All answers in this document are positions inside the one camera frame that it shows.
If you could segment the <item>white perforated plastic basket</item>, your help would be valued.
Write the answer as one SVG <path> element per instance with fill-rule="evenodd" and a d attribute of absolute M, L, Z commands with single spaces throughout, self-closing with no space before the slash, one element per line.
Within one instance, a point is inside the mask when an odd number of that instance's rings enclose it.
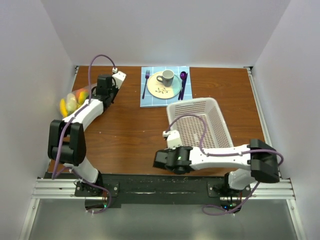
<path fill-rule="evenodd" d="M 184 146 L 198 147 L 205 133 L 202 147 L 230 148 L 233 141 L 218 102 L 211 97 L 200 97 L 171 103 L 166 107 L 170 127 L 180 134 Z"/>

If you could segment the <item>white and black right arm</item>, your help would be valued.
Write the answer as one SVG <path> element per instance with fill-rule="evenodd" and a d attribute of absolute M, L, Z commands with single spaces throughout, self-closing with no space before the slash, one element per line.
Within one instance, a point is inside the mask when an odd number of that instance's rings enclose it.
<path fill-rule="evenodd" d="M 209 168 L 236 168 L 224 177 L 223 192 L 230 197 L 254 183 L 274 184 L 280 181 L 279 165 L 284 157 L 259 139 L 228 148 L 177 146 L 158 150 L 153 167 L 177 175 Z"/>

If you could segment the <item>clear zip top bag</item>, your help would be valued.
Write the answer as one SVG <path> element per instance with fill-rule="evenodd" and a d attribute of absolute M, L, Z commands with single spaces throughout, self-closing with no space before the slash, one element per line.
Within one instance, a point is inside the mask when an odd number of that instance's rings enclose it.
<path fill-rule="evenodd" d="M 59 102 L 59 111 L 63 118 L 66 118 L 79 109 L 89 97 L 91 88 L 89 86 L 77 89 L 68 93 Z"/>

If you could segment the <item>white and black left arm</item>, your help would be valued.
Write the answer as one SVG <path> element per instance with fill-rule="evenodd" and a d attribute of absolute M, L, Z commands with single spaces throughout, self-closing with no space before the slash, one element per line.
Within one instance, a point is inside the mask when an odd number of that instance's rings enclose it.
<path fill-rule="evenodd" d="M 92 196 L 105 195 L 102 174 L 87 158 L 85 130 L 114 103 L 126 74 L 102 74 L 96 85 L 71 92 L 60 101 L 62 120 L 53 120 L 49 126 L 48 157 L 55 161 L 52 179 L 60 172 L 58 164 L 76 175 L 80 187 Z"/>

